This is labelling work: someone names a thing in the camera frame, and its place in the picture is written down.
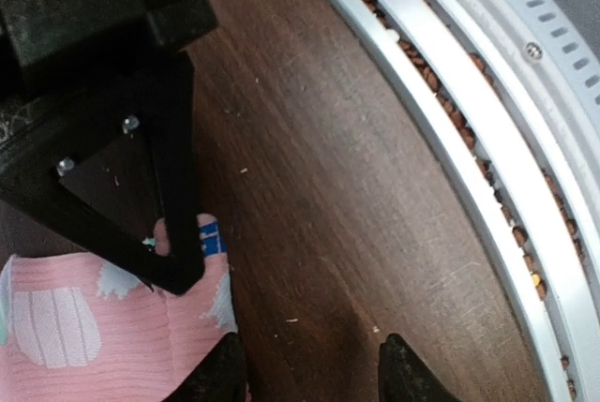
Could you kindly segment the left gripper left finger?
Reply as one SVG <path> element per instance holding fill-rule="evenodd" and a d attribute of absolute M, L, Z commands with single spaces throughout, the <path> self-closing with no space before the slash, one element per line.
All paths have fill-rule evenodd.
<path fill-rule="evenodd" d="M 244 402 L 247 372 L 240 336 L 228 333 L 164 402 Z"/>

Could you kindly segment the pink patterned sock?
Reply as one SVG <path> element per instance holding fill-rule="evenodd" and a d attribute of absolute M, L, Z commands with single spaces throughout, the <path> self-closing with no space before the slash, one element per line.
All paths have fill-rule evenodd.
<path fill-rule="evenodd" d="M 12 256 L 1 273 L 5 401 L 164 401 L 228 333 L 230 265 L 198 217 L 205 272 L 186 294 L 151 289 L 89 252 Z"/>

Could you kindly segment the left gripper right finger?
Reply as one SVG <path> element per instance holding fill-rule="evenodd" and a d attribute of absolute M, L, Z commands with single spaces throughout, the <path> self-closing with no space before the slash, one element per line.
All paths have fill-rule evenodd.
<path fill-rule="evenodd" d="M 382 402 L 458 402 L 399 334 L 380 345 L 378 396 Z"/>

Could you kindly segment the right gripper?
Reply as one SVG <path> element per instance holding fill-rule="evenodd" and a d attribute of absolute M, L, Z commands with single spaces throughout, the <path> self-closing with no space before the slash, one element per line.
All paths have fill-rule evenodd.
<path fill-rule="evenodd" d="M 141 67 L 217 25 L 209 0 L 1 0 L 1 98 Z"/>

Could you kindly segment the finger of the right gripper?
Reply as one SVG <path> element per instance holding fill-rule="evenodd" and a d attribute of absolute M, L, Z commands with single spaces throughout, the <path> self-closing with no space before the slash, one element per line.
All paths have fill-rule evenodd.
<path fill-rule="evenodd" d="M 1 98 L 1 199 L 71 243 L 144 284 L 186 293 L 205 265 L 196 215 L 192 144 L 194 66 L 184 52 L 130 74 L 100 76 L 66 92 L 27 101 Z M 162 219 L 170 250 L 140 235 L 63 185 L 63 177 L 128 136 L 145 145 L 137 175 L 143 218 Z"/>

